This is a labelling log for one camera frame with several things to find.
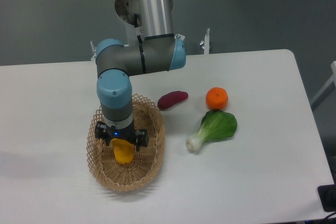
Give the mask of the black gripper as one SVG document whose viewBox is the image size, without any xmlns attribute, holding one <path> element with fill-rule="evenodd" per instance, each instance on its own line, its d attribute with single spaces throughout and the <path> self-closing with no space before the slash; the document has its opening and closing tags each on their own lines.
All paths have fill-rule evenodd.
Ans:
<svg viewBox="0 0 336 224">
<path fill-rule="evenodd" d="M 98 121 L 94 128 L 94 136 L 97 139 L 101 139 L 105 142 L 106 146 L 110 145 L 110 142 L 114 138 L 126 140 L 133 144 L 137 152 L 141 147 L 148 146 L 148 133 L 146 129 L 135 130 L 134 122 L 123 129 L 116 129 L 114 125 L 107 126 L 104 122 Z"/>
</svg>

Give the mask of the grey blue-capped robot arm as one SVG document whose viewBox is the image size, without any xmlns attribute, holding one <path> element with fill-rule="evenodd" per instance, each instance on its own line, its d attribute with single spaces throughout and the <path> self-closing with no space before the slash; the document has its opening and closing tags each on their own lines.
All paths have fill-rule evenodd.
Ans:
<svg viewBox="0 0 336 224">
<path fill-rule="evenodd" d="M 138 44 L 125 46 L 116 39 L 105 39 L 95 48 L 97 96 L 103 121 L 96 124 L 95 137 L 107 144 L 120 138 L 136 148 L 147 147 L 145 129 L 134 126 L 131 76 L 181 69 L 186 63 L 183 40 L 173 33 L 170 0 L 136 0 L 132 24 L 143 27 Z"/>
</svg>

